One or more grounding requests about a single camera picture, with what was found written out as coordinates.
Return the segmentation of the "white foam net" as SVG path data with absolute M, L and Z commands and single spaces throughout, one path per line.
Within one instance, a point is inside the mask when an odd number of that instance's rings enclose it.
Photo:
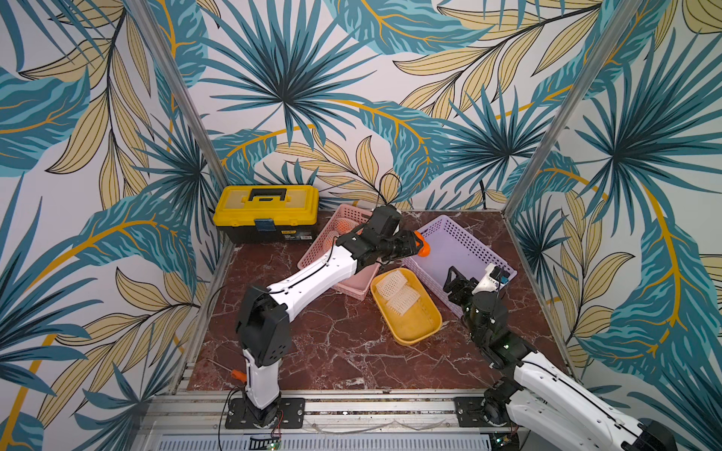
M 419 300 L 419 293 L 408 286 L 404 286 L 387 301 L 387 307 L 396 314 L 403 316 Z
M 376 284 L 376 290 L 385 300 L 392 300 L 406 286 L 407 279 L 400 270 L 384 274 Z

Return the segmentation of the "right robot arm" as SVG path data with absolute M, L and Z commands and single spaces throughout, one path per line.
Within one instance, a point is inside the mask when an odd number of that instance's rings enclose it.
M 555 366 L 507 325 L 500 299 L 508 272 L 494 264 L 483 278 L 450 267 L 443 290 L 462 309 L 472 342 L 501 380 L 484 394 L 486 422 L 527 428 L 561 450 L 675 450 L 663 424 L 621 412 Z

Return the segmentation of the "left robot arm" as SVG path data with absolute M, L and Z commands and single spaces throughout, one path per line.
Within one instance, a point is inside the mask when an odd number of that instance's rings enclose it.
M 244 295 L 236 333 L 246 363 L 244 406 L 260 428 L 280 416 L 278 372 L 291 347 L 291 323 L 327 289 L 378 262 L 430 254 L 417 231 L 400 227 L 395 207 L 377 207 L 365 223 L 336 238 L 308 267 L 268 287 L 252 286 Z

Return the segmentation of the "purple perforated basket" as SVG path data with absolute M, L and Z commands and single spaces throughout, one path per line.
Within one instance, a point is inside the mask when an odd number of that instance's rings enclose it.
M 477 280 L 483 278 L 490 264 L 507 271 L 510 274 L 509 280 L 513 280 L 517 275 L 516 270 L 502 257 L 449 216 L 438 216 L 421 227 L 419 233 L 430 246 L 431 253 L 427 257 L 407 257 L 402 261 L 403 266 L 412 271 L 457 318 L 462 317 L 462 308 L 453 304 L 443 291 L 447 271 L 451 266 L 464 277 Z

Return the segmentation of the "yellow plastic tub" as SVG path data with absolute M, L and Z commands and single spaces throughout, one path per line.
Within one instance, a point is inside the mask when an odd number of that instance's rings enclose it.
M 420 298 L 409 311 L 400 316 L 387 307 L 387 301 L 376 290 L 376 284 L 384 277 L 380 274 L 372 280 L 370 292 L 394 339 L 403 346 L 412 346 L 436 334 L 442 326 L 442 316 L 429 293 L 416 275 L 406 268 L 398 268 L 407 279 L 406 286 L 415 289 Z

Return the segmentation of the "pink perforated basket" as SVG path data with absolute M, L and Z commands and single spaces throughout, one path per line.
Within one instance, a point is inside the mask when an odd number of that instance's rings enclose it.
M 342 234 L 351 231 L 355 226 L 366 223 L 371 215 L 370 210 L 348 204 L 340 205 L 318 234 L 310 249 L 299 260 L 297 267 L 304 269 L 320 257 L 325 257 L 336 242 L 336 238 L 340 238 Z M 372 279 L 377 276 L 379 269 L 379 263 L 368 266 L 358 274 L 334 285 L 333 289 L 357 300 L 363 300 L 368 294 Z

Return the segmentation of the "yellow black toolbox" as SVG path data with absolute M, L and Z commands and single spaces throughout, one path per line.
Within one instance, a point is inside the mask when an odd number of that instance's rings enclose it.
M 239 185 L 224 189 L 214 225 L 236 245 L 311 242 L 319 191 L 310 185 Z

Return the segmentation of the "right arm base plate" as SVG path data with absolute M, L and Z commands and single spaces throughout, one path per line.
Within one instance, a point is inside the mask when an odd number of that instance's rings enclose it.
M 460 428 L 512 427 L 508 405 L 482 396 L 453 398 L 454 412 Z

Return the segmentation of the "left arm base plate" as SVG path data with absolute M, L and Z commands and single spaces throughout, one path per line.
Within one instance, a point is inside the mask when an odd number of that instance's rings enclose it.
M 277 398 L 263 409 L 243 397 L 233 398 L 229 402 L 225 428 L 260 430 L 280 427 L 282 430 L 300 430 L 304 425 L 305 411 L 304 398 Z

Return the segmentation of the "orange handled screwdriver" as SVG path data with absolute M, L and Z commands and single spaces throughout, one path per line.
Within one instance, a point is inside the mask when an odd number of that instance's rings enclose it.
M 232 381 L 233 383 L 247 383 L 246 374 L 242 370 L 230 368 L 214 359 L 209 359 L 208 362 L 223 375 L 224 379 Z

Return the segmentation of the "aluminium front rail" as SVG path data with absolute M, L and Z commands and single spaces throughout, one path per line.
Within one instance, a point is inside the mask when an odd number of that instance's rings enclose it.
M 526 428 L 460 428 L 453 398 L 481 389 L 291 390 L 304 398 L 300 430 L 228 430 L 239 394 L 182 392 L 150 402 L 135 450 L 532 450 Z

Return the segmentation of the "right aluminium corner post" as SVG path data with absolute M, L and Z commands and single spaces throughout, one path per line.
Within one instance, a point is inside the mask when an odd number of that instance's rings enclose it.
M 571 88 L 571 92 L 561 104 L 560 110 L 558 110 L 558 114 L 556 114 L 549 129 L 545 133 L 539 148 L 530 158 L 525 172 L 518 180 L 513 195 L 503 210 L 506 219 L 510 219 L 511 216 L 519 210 L 524 194 L 528 191 L 532 182 L 534 182 L 536 175 L 540 171 L 554 144 L 558 141 L 569 118 L 571 118 L 571 115 L 575 112 L 577 105 L 583 100 L 596 76 L 605 66 L 607 58 L 614 51 L 617 41 L 626 30 L 626 26 L 628 26 L 629 22 L 633 19 L 640 5 L 640 0 L 622 1 L 620 7 L 616 9 L 610 19 L 608 28 L 601 34 L 599 43 L 593 48 L 590 61 L 580 70 L 575 84 Z

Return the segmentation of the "aluminium corner post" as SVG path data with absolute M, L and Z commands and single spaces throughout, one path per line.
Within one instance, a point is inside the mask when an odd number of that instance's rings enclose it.
M 614 51 L 617 41 L 626 30 L 626 26 L 628 26 L 629 22 L 633 19 L 640 5 L 640 0 L 622 1 L 620 7 L 616 9 L 610 19 L 608 28 L 601 34 L 599 43 L 593 48 L 590 61 L 580 70 L 575 84 L 571 88 L 571 92 L 561 104 L 560 110 L 558 110 L 558 114 L 556 114 L 549 129 L 545 133 L 539 148 L 530 158 L 525 172 L 518 180 L 513 195 L 503 210 L 506 219 L 510 219 L 511 216 L 519 210 L 524 194 L 528 191 L 532 182 L 534 182 L 536 175 L 540 171 L 554 144 L 558 141 L 569 118 L 571 118 L 571 115 L 575 112 L 577 105 L 583 100 L 596 76 L 605 66 L 607 58 Z
M 141 35 L 150 48 L 150 52 L 155 58 L 161 73 L 163 73 L 170 92 L 175 96 L 180 112 L 184 115 L 187 125 L 191 129 L 197 144 L 199 144 L 199 148 L 214 178 L 221 186 L 221 189 L 224 189 L 229 185 L 227 174 L 221 165 L 221 161 L 202 123 L 201 117 L 193 104 L 178 65 L 171 54 L 171 47 L 165 43 L 161 26 L 157 24 L 147 1 L 129 0 L 126 2 L 126 5 L 132 13 L 133 18 L 137 20 Z

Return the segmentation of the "left aluminium corner post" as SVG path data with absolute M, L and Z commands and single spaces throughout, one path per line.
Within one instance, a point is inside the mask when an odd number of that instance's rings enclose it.
M 137 20 L 141 35 L 150 48 L 150 52 L 155 58 L 161 73 L 163 73 L 170 92 L 175 96 L 180 112 L 184 115 L 187 125 L 191 129 L 197 144 L 199 144 L 199 148 L 214 178 L 221 186 L 221 189 L 224 189 L 229 185 L 227 174 L 221 165 L 221 161 L 202 123 L 201 117 L 193 104 L 178 65 L 171 54 L 171 47 L 165 43 L 161 26 L 157 24 L 147 1 L 129 0 L 126 2 L 126 5 L 132 13 L 133 18 Z

